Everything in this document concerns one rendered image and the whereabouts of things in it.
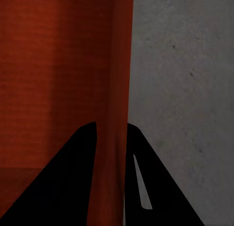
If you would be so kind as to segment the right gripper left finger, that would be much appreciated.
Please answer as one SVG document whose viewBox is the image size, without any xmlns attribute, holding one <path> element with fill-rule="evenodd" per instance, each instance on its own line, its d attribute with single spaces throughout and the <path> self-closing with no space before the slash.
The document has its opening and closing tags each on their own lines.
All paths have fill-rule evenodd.
<svg viewBox="0 0 234 226">
<path fill-rule="evenodd" d="M 86 226 L 96 122 L 80 127 L 0 218 L 0 226 Z"/>
</svg>

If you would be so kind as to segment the storage box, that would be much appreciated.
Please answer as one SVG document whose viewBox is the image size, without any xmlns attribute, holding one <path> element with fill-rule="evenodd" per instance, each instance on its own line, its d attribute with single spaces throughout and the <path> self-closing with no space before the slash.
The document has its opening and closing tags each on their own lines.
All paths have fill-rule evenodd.
<svg viewBox="0 0 234 226">
<path fill-rule="evenodd" d="M 0 218 L 97 125 L 86 226 L 123 226 L 133 0 L 0 0 Z"/>
</svg>

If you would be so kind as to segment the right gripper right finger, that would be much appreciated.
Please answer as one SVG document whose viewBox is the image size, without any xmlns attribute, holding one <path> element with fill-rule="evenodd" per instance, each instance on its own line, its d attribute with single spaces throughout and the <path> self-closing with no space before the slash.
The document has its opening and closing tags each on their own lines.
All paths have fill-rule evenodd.
<svg viewBox="0 0 234 226">
<path fill-rule="evenodd" d="M 141 206 L 134 155 L 153 209 Z M 126 226 L 204 226 L 140 129 L 127 124 Z"/>
</svg>

